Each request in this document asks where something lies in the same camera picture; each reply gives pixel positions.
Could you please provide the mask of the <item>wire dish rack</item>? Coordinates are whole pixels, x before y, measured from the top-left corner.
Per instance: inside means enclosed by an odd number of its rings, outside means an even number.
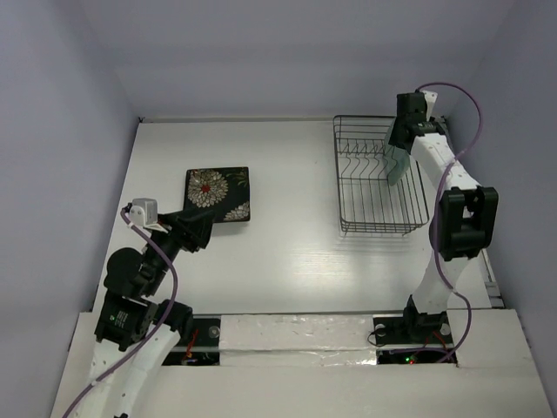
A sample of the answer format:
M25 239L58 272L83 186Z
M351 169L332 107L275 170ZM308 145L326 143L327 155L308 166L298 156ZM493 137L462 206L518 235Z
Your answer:
M343 233L407 235L428 224L430 211L419 165L411 161L395 185L387 183L388 116L337 115L332 120Z

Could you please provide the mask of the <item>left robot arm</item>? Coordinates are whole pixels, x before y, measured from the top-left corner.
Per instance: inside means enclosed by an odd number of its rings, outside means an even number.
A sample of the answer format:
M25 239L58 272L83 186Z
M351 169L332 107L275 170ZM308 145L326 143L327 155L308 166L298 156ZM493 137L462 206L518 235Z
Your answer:
M166 356L191 338L193 312L177 300L174 260L207 247L213 211L161 214L156 200L134 199L120 216L145 246L120 248L106 263L88 383L66 417L137 416Z

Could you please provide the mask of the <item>pale green plate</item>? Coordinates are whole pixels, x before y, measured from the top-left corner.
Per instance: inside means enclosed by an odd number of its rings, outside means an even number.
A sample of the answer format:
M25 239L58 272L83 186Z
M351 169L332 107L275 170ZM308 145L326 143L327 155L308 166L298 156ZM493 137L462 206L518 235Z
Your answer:
M410 167L410 156L404 148L391 145L390 140L393 135L393 129L389 128L386 134L384 154L387 157L387 183L389 186L395 186L406 171Z

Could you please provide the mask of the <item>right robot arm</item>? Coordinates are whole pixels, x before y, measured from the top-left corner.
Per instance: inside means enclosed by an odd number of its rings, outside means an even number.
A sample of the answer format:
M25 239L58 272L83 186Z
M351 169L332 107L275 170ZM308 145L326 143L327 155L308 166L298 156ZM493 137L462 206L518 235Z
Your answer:
M459 277L491 244L499 204L496 189L481 185L453 153L445 130L432 117L436 99L433 91L400 93L387 135L388 144L415 160L437 188L429 232L431 259L400 321L400 335L416 343L445 323Z

